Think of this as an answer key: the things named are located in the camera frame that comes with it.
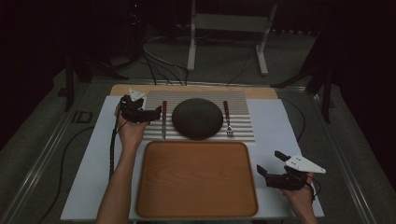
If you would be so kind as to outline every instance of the human arm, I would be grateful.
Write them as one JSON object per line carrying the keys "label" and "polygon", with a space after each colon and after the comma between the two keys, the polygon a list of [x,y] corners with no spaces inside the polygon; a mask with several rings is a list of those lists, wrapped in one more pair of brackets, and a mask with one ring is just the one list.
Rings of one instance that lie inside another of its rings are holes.
{"label": "human arm", "polygon": [[[307,184],[311,184],[312,178],[308,177]],[[312,189],[307,185],[299,190],[286,190],[282,189],[283,194],[288,198],[291,209],[294,214],[299,218],[302,224],[318,224],[315,218],[314,209],[312,207]]]}
{"label": "human arm", "polygon": [[132,123],[119,116],[118,129],[122,152],[119,163],[108,182],[96,223],[128,223],[134,158],[147,125],[146,122]]}

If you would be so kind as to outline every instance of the black cable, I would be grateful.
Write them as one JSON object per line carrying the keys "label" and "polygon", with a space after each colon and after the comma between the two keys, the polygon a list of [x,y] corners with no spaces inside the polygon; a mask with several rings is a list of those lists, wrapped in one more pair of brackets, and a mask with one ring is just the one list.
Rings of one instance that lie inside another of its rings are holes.
{"label": "black cable", "polygon": [[166,68],[163,65],[160,65],[159,63],[155,63],[154,61],[150,61],[151,63],[156,64],[157,66],[160,66],[161,68],[165,69],[167,72],[169,72],[177,81],[178,83],[180,83],[180,85],[183,86],[183,82],[175,75],[175,73],[173,73],[171,70],[169,70],[168,68]]}
{"label": "black cable", "polygon": [[320,185],[319,181],[317,179],[315,179],[313,176],[311,176],[311,175],[307,175],[307,176],[312,179],[314,186],[317,188],[317,193],[313,195],[315,198],[321,192],[321,185]]}
{"label": "black cable", "polygon": [[123,123],[120,127],[119,127],[119,129],[117,130],[117,133],[119,133],[120,132],[120,130],[121,130],[121,128],[126,124],[126,123],[128,123],[128,120],[127,121],[125,121],[125,123]]}
{"label": "black cable", "polygon": [[229,81],[229,82],[227,83],[226,86],[229,86],[234,80],[236,80],[238,77],[240,77],[240,76],[241,76],[244,72],[246,72],[253,64],[256,63],[256,62],[251,63],[251,64],[245,69],[245,65],[247,64],[247,61],[248,61],[248,59],[250,58],[250,53],[252,52],[253,49],[254,49],[254,45],[253,45],[252,48],[250,48],[250,50],[248,51],[248,53],[247,53],[247,58],[245,59],[245,62],[244,62],[244,65],[242,66],[241,71],[240,71],[238,74],[236,74],[236,75],[233,77],[233,79],[231,79],[231,81]]}
{"label": "black cable", "polygon": [[78,133],[76,133],[70,140],[69,142],[66,144],[66,146],[64,147],[64,153],[62,155],[62,161],[61,161],[61,169],[60,169],[60,175],[59,175],[59,182],[58,182],[58,190],[56,192],[56,196],[55,199],[53,200],[52,204],[50,205],[49,209],[47,210],[47,212],[37,221],[37,224],[41,223],[42,221],[44,221],[44,219],[47,217],[47,215],[50,213],[50,211],[52,210],[52,208],[54,207],[54,205],[56,204],[56,202],[58,201],[59,195],[61,193],[61,188],[62,188],[62,179],[64,177],[64,156],[66,154],[66,150],[67,148],[70,146],[70,144],[73,142],[73,140],[78,137],[81,133],[88,131],[89,129],[93,129],[94,126],[85,128],[81,131],[79,131]]}
{"label": "black cable", "polygon": [[145,54],[146,54],[147,56],[149,56],[150,58],[152,58],[152,59],[154,59],[154,60],[156,60],[156,61],[158,61],[158,62],[160,62],[160,63],[165,63],[165,64],[168,64],[168,65],[171,65],[171,66],[174,66],[174,67],[181,68],[181,69],[183,69],[183,70],[185,70],[185,71],[188,71],[188,69],[187,69],[186,67],[183,67],[183,66],[180,66],[180,65],[177,65],[177,64],[173,64],[173,63],[169,63],[169,62],[166,62],[166,61],[164,61],[164,60],[161,60],[161,59],[159,59],[159,58],[157,58],[157,57],[154,57],[154,56],[151,55],[145,48],[143,48],[143,51],[145,52]]}
{"label": "black cable", "polygon": [[158,68],[157,68],[156,66],[154,66],[153,64],[150,64],[150,63],[153,63],[153,61],[151,61],[150,59],[146,59],[146,62],[148,62],[148,61],[149,61],[149,63],[143,63],[143,62],[141,62],[141,63],[147,65],[147,66],[150,68],[150,71],[151,71],[151,74],[152,74],[152,75],[153,75],[153,74],[157,74],[157,75],[159,75],[160,77],[163,77],[163,79],[165,79],[167,82],[171,83],[171,85],[173,85],[172,82],[169,80],[169,78],[168,78],[167,76],[165,76],[164,74],[162,74],[162,73],[158,70]]}
{"label": "black cable", "polygon": [[143,54],[143,56],[145,57],[146,61],[148,62],[149,71],[151,72],[152,79],[154,80],[154,85],[157,85],[157,79],[155,78],[154,73],[152,72],[151,65],[149,64],[149,59],[146,56],[146,54]]}
{"label": "black cable", "polygon": [[314,188],[310,184],[308,184],[308,182],[305,182],[305,184],[309,187],[309,190],[311,191],[312,202],[313,202],[316,199]]}
{"label": "black cable", "polygon": [[114,145],[116,142],[116,135],[117,135],[117,127],[119,124],[119,117],[120,117],[120,109],[117,109],[117,115],[116,115],[116,123],[114,124],[114,129],[113,132],[111,134],[111,141],[110,141],[110,168],[109,168],[109,172],[108,172],[108,179],[111,178],[111,176],[113,175],[114,172]]}
{"label": "black cable", "polygon": [[303,118],[303,128],[301,129],[300,134],[296,137],[297,142],[299,142],[299,141],[300,141],[300,138],[303,136],[303,133],[304,133],[304,131],[305,131],[305,116],[304,116],[304,113],[303,113],[303,111],[302,111],[297,105],[295,105],[294,103],[292,103],[292,102],[290,102],[290,101],[288,101],[288,100],[285,100],[285,99],[281,99],[281,100],[283,100],[283,101],[289,103],[290,105],[294,106],[294,107],[300,112],[301,117]]}
{"label": "black cable", "polygon": [[[215,36],[216,39],[215,40],[208,39],[208,37],[210,35]],[[201,40],[204,43],[200,43],[200,42],[197,41],[196,45],[197,46],[230,45],[230,44],[234,44],[234,43],[239,42],[239,41],[249,40],[254,35],[255,34],[253,34],[253,33],[246,33],[246,34],[243,34],[242,37],[238,37],[238,38],[235,38],[235,39],[230,40],[230,41],[223,41],[223,39],[220,38],[219,35],[216,34],[216,32],[210,32],[209,34],[204,35],[203,37],[197,37],[196,38],[197,40]]]}

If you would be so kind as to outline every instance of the tray rim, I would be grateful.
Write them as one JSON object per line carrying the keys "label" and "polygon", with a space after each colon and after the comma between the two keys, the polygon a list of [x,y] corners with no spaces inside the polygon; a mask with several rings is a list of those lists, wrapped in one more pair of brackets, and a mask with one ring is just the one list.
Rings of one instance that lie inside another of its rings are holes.
{"label": "tray rim", "polygon": [[154,140],[150,141],[146,144],[145,146],[145,151],[143,155],[143,162],[140,170],[140,176],[139,176],[139,183],[138,183],[138,189],[137,189],[137,194],[136,194],[136,200],[134,203],[134,210],[136,211],[136,214],[142,218],[154,218],[154,219],[161,219],[161,218],[174,218],[174,219],[191,219],[191,218],[203,218],[203,219],[208,219],[208,218],[222,218],[225,216],[142,216],[141,213],[139,212],[138,204],[140,202],[140,191],[141,191],[141,185],[143,184],[143,167],[146,164],[146,155],[147,155],[147,149],[153,145],[153,144],[195,144],[195,145],[203,145],[203,144],[231,144],[231,145],[241,145],[243,149],[246,151],[247,155],[247,162],[248,162],[248,174],[249,174],[249,179],[250,179],[250,185],[252,187],[252,192],[253,192],[253,198],[254,198],[254,211],[252,211],[251,214],[245,215],[245,216],[240,216],[240,215],[235,215],[235,216],[227,216],[227,217],[254,217],[258,211],[259,211],[259,203],[257,200],[257,192],[256,192],[256,187],[255,187],[255,182],[254,182],[254,176],[253,176],[253,170],[251,168],[251,161],[250,161],[250,156],[249,156],[249,151],[248,151],[248,146],[240,141],[224,141],[224,140],[219,140],[219,141],[213,141],[213,140],[171,140],[171,141],[162,141],[162,140]]}

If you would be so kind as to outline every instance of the striped placemat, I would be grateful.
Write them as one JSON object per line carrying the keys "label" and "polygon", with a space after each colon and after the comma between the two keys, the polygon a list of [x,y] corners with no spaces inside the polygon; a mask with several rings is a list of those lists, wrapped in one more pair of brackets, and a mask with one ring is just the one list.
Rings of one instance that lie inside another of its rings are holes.
{"label": "striped placemat", "polygon": [[[220,131],[208,140],[221,141],[241,141],[244,143],[254,143],[253,127],[251,126],[250,115],[245,94],[242,91],[150,91],[147,95],[146,109],[152,110],[167,102],[166,108],[166,139],[167,140],[188,140],[177,132],[172,124],[172,113],[175,107],[188,99],[202,98],[216,104],[223,113],[223,126]],[[223,101],[228,101],[230,111],[230,121],[233,127],[234,138],[227,137],[227,122],[224,116]],[[162,121],[155,120],[145,130],[144,140],[162,139]]]}

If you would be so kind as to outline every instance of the white tabletop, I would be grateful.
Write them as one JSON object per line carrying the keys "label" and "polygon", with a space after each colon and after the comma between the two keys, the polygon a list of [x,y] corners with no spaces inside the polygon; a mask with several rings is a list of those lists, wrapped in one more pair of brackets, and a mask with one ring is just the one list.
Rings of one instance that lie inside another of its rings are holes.
{"label": "white tabletop", "polygon": [[[107,96],[99,119],[93,130],[84,158],[64,206],[61,220],[94,220],[108,182],[109,146],[115,124],[114,109],[119,96]],[[294,217],[289,203],[279,189],[268,188],[264,178],[256,172],[256,165],[265,168],[269,174],[285,173],[284,162],[274,156],[276,150],[292,156],[301,150],[290,126],[286,110],[277,99],[247,99],[247,107],[253,125],[255,143],[247,144],[254,176],[258,213],[251,219]],[[135,198],[140,178],[144,149],[147,141],[140,145],[134,165],[131,201],[131,220],[140,220],[135,211]],[[120,158],[121,144],[117,137],[115,144],[115,164]],[[323,217],[318,199],[313,203],[317,217]]]}

